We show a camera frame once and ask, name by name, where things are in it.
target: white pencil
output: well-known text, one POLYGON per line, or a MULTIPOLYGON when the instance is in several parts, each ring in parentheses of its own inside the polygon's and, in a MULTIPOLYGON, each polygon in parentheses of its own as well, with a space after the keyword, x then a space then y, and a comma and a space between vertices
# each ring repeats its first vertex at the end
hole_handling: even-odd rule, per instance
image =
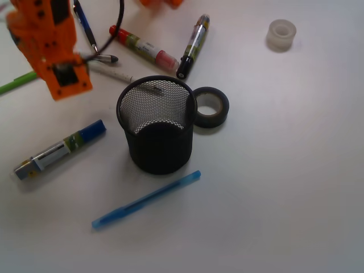
POLYGON ((123 73, 118 72, 117 67, 112 67, 103 63, 100 63, 99 61, 89 61, 88 66, 91 71, 98 72, 100 74, 116 78, 117 80, 121 80, 127 83, 132 83, 136 81, 137 79, 133 76, 129 76, 123 73))

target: green pencil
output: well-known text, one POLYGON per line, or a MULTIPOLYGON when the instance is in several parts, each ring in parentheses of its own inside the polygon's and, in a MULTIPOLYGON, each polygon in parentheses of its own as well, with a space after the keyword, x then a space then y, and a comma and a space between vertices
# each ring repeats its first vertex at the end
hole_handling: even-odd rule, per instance
POLYGON ((14 79, 14 81, 6 84, 6 85, 3 85, 3 86, 0 86, 0 95, 3 95, 4 93, 10 91, 10 90, 13 90, 23 84, 26 84, 32 80, 35 80, 37 78, 37 75, 34 71, 32 72, 29 72, 29 73, 26 73, 25 75, 23 76, 20 76, 16 79, 14 79))

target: tape roll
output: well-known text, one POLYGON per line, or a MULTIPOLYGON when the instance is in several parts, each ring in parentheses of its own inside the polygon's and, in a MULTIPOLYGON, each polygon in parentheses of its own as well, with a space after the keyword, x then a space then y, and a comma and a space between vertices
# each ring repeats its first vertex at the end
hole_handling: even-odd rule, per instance
POLYGON ((195 125, 202 128, 215 128, 223 124, 228 117, 229 100, 223 92, 212 87, 200 87, 193 91, 197 100, 195 125), (214 114, 203 114, 200 109, 207 106, 216 111, 214 114))

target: mesh pencil cup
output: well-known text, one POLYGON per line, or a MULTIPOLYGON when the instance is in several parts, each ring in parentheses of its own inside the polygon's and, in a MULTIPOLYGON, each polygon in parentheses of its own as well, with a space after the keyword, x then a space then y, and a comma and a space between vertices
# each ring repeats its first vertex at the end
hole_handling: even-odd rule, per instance
POLYGON ((164 175, 187 163, 197 102, 185 83, 167 76, 141 78, 122 92, 116 112, 139 168, 164 175))

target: red cap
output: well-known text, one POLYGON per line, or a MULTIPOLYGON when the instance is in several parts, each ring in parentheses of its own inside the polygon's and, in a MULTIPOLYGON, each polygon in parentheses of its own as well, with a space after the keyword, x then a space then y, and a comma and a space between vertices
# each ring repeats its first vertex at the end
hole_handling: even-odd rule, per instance
MULTIPOLYGON (((115 25, 113 25, 113 26, 111 26, 110 27, 110 29, 109 29, 109 33, 111 34, 111 35, 114 35, 114 33, 115 33, 115 30, 116 30, 116 26, 115 25)), ((123 30, 123 29, 119 29, 119 33, 118 33, 118 40, 119 40, 119 42, 120 43, 122 43, 122 44, 126 44, 126 38, 128 37, 130 35, 130 33, 129 32, 127 32, 126 30, 123 30)))

